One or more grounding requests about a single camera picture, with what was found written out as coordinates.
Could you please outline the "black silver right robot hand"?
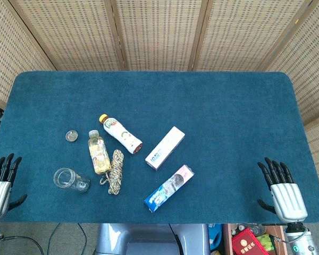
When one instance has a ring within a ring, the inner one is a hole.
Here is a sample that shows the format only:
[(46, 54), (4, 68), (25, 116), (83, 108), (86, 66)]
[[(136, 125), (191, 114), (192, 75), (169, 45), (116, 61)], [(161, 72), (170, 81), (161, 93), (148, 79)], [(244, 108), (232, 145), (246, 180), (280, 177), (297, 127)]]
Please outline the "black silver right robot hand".
[(270, 206), (261, 199), (257, 200), (258, 204), (264, 210), (276, 214), (285, 224), (303, 222), (308, 216), (307, 209), (288, 166), (267, 157), (265, 162), (258, 162), (257, 165), (263, 173), (274, 205)]

